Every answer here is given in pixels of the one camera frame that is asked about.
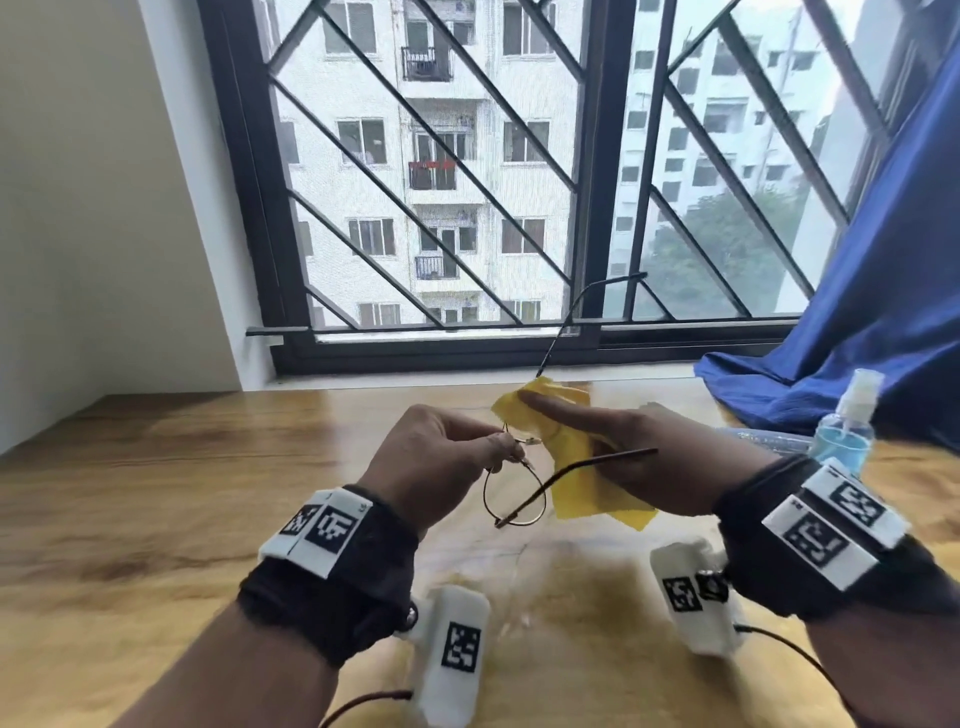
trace white device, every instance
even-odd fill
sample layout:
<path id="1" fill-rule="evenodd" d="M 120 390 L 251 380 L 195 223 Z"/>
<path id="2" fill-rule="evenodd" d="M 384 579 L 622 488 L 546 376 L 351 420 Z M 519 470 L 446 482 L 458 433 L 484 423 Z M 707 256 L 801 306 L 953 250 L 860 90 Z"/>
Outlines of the white device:
<path id="1" fill-rule="evenodd" d="M 733 626 L 743 622 L 736 593 L 720 576 L 726 554 L 707 539 L 691 537 L 650 553 L 667 609 L 680 638 L 697 655 L 729 657 L 744 642 Z"/>
<path id="2" fill-rule="evenodd" d="M 448 584 L 414 598 L 416 623 L 396 636 L 414 645 L 409 710 L 421 725 L 464 728 L 473 720 L 490 602 Z"/>

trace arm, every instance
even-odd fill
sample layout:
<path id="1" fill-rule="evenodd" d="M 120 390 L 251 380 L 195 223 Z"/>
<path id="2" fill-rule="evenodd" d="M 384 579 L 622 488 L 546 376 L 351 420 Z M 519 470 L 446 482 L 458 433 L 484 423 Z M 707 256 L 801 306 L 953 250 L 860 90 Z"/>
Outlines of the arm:
<path id="1" fill-rule="evenodd" d="M 620 460 L 608 479 L 670 513 L 709 514 L 721 495 L 778 457 L 656 404 L 638 410 L 581 407 L 534 393 L 525 403 L 551 419 L 604 435 L 619 449 L 659 454 Z M 897 728 L 960 725 L 960 619 L 909 616 L 854 604 L 807 626 L 824 668 L 858 717 Z"/>
<path id="2" fill-rule="evenodd" d="M 422 537 L 484 470 L 522 457 L 499 427 L 418 405 L 390 431 L 357 485 Z M 233 603 L 113 728 L 316 728 L 337 674 L 296 632 L 253 624 Z"/>

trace person's left hand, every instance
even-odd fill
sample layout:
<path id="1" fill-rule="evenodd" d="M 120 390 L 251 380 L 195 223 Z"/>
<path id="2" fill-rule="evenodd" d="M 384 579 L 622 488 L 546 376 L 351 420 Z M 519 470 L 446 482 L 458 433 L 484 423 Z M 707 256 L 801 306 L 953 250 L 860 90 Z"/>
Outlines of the person's left hand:
<path id="1" fill-rule="evenodd" d="M 509 432 L 457 412 L 415 404 L 387 434 L 357 485 L 380 496 L 422 534 L 456 508 L 484 470 L 518 462 Z"/>

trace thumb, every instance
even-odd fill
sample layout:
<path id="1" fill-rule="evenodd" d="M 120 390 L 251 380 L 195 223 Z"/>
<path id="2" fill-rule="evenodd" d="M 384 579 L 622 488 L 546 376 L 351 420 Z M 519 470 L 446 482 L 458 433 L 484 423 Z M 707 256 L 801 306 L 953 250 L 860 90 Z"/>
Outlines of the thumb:
<path id="1" fill-rule="evenodd" d="M 484 470 L 498 467 L 507 458 L 523 457 L 523 448 L 509 432 L 496 432 L 475 440 L 461 440 L 456 445 L 460 452 L 469 456 L 474 465 Z"/>
<path id="2" fill-rule="evenodd" d="M 582 432 L 613 437 L 614 431 L 623 417 L 623 411 L 604 407 L 584 407 L 559 397 L 547 397 L 538 392 L 520 391 L 516 395 L 531 409 L 537 410 L 561 425 L 567 425 Z"/>

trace hand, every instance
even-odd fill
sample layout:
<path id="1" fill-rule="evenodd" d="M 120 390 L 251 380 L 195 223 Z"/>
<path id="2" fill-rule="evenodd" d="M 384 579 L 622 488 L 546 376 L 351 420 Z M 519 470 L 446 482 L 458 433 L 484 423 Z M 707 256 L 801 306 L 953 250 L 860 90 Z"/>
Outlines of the hand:
<path id="1" fill-rule="evenodd" d="M 422 536 L 456 508 L 484 470 L 518 462 L 513 435 L 456 412 L 410 407 L 387 434 L 357 485 L 383 498 Z"/>
<path id="2" fill-rule="evenodd" d="M 608 480 L 668 513 L 710 513 L 726 491 L 780 457 L 760 446 L 689 420 L 659 404 L 639 409 L 584 407 L 536 392 L 520 399 L 554 422 L 602 435 L 615 448 L 595 441 L 597 454 L 657 448 L 656 455 L 597 466 Z"/>

